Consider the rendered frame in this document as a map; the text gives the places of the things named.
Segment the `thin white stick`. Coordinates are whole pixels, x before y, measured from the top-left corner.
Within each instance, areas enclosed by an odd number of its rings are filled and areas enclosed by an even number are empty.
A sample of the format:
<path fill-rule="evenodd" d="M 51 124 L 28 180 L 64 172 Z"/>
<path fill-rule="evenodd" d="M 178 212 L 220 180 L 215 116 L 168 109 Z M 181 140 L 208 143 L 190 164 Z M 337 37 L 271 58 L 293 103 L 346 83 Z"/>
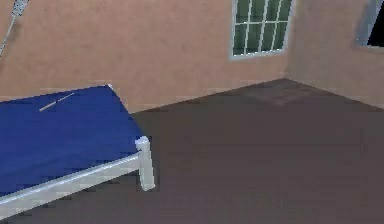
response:
<path fill-rule="evenodd" d="M 46 110 L 46 109 L 48 109 L 48 108 L 50 108 L 50 107 L 52 107 L 52 106 L 58 104 L 59 102 L 65 100 L 65 99 L 67 99 L 67 98 L 69 98 L 69 97 L 72 96 L 72 95 L 74 95 L 74 93 L 70 93 L 70 94 L 68 94 L 68 95 L 66 95 L 66 96 L 64 96 L 64 97 L 62 97 L 62 98 L 60 98 L 60 99 L 58 99 L 58 100 L 55 100 L 54 102 L 51 102 L 51 103 L 49 103 L 49 104 L 47 104 L 47 105 L 41 107 L 41 108 L 39 109 L 39 112 L 42 112 L 42 111 L 44 111 L 44 110 Z"/>

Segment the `white barred window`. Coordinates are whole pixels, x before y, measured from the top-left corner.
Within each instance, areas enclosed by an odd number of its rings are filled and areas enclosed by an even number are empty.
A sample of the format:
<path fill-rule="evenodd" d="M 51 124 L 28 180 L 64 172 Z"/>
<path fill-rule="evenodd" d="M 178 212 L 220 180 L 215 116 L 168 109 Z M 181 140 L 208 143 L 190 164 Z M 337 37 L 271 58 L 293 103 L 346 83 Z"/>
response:
<path fill-rule="evenodd" d="M 232 0 L 230 59 L 282 54 L 296 0 Z"/>

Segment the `blue bed with white frame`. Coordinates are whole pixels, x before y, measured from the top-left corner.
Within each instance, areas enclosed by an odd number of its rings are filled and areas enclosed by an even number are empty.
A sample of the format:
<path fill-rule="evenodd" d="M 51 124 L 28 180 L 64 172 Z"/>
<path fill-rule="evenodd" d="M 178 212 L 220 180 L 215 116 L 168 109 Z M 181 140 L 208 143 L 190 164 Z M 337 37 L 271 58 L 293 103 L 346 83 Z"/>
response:
<path fill-rule="evenodd" d="M 134 171 L 155 187 L 151 142 L 110 84 L 0 102 L 0 220 Z"/>

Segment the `grey framed dark window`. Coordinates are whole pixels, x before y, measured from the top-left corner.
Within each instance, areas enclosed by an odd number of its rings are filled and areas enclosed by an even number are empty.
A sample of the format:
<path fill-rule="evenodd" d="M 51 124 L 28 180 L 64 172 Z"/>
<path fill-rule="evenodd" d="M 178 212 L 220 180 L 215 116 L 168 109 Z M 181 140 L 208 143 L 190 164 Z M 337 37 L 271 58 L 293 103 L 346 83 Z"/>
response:
<path fill-rule="evenodd" d="M 384 49 L 384 0 L 369 0 L 356 28 L 359 47 Z"/>

